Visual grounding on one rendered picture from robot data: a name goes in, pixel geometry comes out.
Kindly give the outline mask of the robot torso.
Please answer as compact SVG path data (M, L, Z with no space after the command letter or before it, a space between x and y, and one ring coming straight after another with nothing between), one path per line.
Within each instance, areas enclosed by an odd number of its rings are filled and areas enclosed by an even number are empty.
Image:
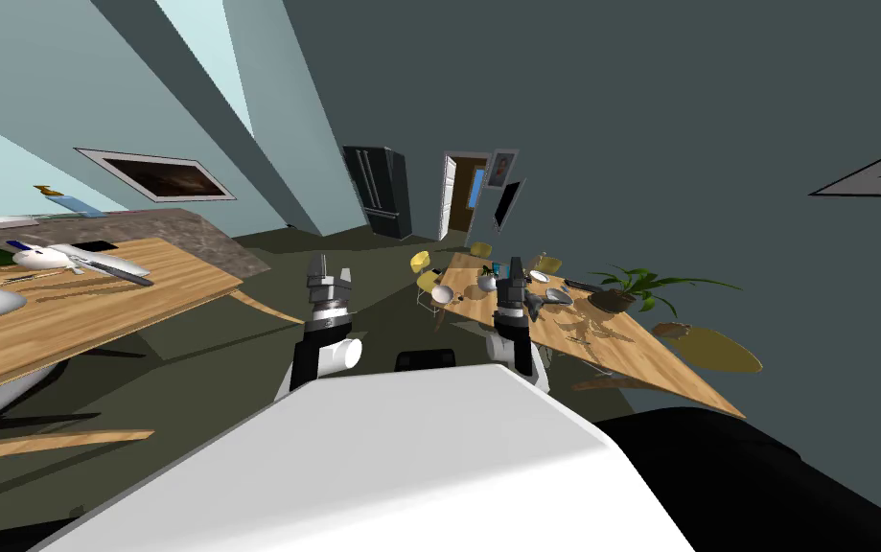
M693 552L613 439L498 364L318 379L31 552Z

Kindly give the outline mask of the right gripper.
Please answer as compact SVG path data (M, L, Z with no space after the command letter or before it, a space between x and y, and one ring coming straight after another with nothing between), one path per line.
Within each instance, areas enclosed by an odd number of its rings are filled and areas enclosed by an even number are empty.
M496 279L497 307L501 311L520 311L524 307L527 281L521 257L510 262L510 278Z

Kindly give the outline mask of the dark framed wall picture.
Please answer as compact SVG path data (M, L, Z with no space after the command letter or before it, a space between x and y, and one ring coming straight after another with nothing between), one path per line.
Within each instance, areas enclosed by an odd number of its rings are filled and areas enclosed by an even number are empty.
M75 151L156 203L237 199L197 160L85 148Z

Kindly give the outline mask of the framed portrait picture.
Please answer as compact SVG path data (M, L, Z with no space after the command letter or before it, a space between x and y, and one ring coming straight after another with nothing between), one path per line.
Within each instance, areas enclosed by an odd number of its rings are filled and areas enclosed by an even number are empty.
M519 151L517 149L496 149L487 166L483 186L503 189L508 180Z

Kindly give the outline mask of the light wooden table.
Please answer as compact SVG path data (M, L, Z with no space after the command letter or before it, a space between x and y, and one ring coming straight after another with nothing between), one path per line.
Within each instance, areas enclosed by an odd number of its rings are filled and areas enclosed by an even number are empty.
M18 282L27 303L0 316L0 385L231 294L241 280L160 239L120 242L116 257L150 287L95 272Z

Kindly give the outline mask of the brown door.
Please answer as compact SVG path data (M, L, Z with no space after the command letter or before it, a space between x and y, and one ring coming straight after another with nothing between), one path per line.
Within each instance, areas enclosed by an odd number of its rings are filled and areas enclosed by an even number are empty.
M451 229L468 233L475 217L471 201L478 175L483 174L489 153L444 152L440 215L437 239L442 241Z

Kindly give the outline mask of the black wall screen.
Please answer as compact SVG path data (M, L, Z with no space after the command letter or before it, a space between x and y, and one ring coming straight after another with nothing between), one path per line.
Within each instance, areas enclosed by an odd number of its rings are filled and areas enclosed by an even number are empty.
M514 207L519 194L525 184L525 180L520 180L507 184L500 195L500 199L493 214L493 228L500 234L503 232L505 224Z

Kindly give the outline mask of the long wooden dining table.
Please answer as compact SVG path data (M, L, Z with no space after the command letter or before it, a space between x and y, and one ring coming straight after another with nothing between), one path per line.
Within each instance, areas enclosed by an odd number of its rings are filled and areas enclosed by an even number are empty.
M454 253L438 283L454 293L446 311L491 327L497 294L477 286L477 278L488 264L468 254ZM596 309L584 290L573 289L570 297L571 305L541 308L539 318L529 323L533 343L621 374L621 379L600 379L608 385L660 389L737 418L742 416L629 314Z

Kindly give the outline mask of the green potted plant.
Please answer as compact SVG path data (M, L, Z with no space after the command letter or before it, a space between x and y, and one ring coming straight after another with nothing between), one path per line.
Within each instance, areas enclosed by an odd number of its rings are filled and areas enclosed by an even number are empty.
M640 312L651 311L657 303L662 303L669 308L675 318L678 318L676 308L667 299L656 295L655 289L675 284L695 286L699 283L740 289L740 287L710 279L660 277L657 273L643 268L625 269L616 265L614 268L621 272L621 275L610 272L594 272L594 275L604 276L604 279L601 281L599 289L592 291L588 297L591 305L608 313L627 312L635 302L639 301Z

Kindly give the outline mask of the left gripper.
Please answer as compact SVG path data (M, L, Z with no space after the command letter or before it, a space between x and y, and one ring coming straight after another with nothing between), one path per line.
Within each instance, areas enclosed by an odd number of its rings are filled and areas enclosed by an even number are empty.
M314 309L346 309L352 289L351 269L344 267L339 276L327 276L326 255L314 253L306 286L308 302Z

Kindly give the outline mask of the white and blue dish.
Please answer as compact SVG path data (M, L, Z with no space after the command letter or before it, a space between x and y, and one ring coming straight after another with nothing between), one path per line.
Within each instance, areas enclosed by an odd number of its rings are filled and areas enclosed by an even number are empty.
M66 269L75 265L65 253L50 247L26 244L22 241L6 241L17 248L12 260L31 270Z

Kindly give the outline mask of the marble counter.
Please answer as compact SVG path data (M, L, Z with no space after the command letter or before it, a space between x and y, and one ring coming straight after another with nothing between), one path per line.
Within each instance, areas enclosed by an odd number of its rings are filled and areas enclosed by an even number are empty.
M46 246L143 239L162 239L243 280L269 270L266 263L218 227L184 209L116 212L107 218L43 219L35 226L0 229L0 249L10 255L17 252L7 244L11 240Z

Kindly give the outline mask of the blue spray bottle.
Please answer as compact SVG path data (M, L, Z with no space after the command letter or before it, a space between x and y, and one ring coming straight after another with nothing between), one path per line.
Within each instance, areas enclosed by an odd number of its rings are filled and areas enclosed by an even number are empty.
M104 210L91 206L80 199L51 190L48 186L35 185L35 188L49 200L76 213L81 218L106 218Z

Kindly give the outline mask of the black refrigerator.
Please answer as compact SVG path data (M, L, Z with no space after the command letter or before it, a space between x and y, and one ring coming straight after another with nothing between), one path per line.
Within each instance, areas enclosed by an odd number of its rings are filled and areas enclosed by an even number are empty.
M405 157L387 147L345 146L342 150L371 230L400 241L411 236Z

